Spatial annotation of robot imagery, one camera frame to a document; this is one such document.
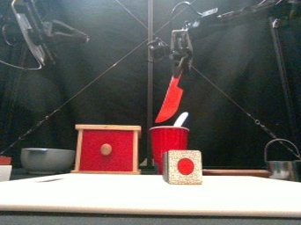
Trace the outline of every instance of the wooden drawer box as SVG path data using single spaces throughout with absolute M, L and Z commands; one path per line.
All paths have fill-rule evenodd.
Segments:
M 72 172 L 139 174 L 140 126 L 76 125 L 78 130 Z

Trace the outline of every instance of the drawer knob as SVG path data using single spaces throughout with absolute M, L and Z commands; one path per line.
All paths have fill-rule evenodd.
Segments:
M 104 156 L 109 155 L 111 153 L 111 145 L 109 144 L 103 144 L 100 147 L 100 152 Z

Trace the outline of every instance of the red object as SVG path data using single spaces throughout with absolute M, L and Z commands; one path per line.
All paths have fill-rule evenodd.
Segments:
M 164 101 L 160 107 L 159 114 L 155 119 L 155 123 L 161 123 L 164 120 L 167 120 L 173 113 L 177 111 L 179 108 L 179 102 L 183 94 L 183 89 L 179 88 L 179 79 L 181 76 L 181 72 L 179 73 L 179 76 L 173 76 L 169 80 L 169 87 L 167 89 Z
M 188 175 L 194 170 L 194 163 L 188 158 L 181 158 L 177 161 L 177 171 L 181 175 Z
M 78 141 L 73 171 L 139 173 L 139 126 L 76 125 Z
M 188 129 L 184 127 L 160 126 L 149 129 L 151 151 L 153 162 L 161 174 L 161 157 L 168 150 L 187 149 Z

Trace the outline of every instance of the metal pole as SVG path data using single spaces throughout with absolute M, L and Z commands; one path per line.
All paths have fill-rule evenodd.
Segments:
M 148 43 L 153 38 L 152 27 L 152 0 L 148 0 Z M 152 63 L 151 63 L 151 51 L 148 50 L 148 96 L 147 96 L 147 166 L 152 166 L 152 154 L 151 154 L 151 134 L 149 128 L 152 127 Z

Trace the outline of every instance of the red knife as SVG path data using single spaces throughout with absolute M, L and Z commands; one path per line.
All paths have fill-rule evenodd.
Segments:
M 179 79 L 180 79 L 181 73 L 183 73 L 183 69 L 179 71 L 177 75 L 171 77 L 169 87 L 167 89 L 164 101 L 160 107 L 159 114 L 155 119 L 155 123 L 161 123 L 177 111 L 179 102 L 180 102 L 181 93 L 183 93 L 183 89 L 179 87 Z

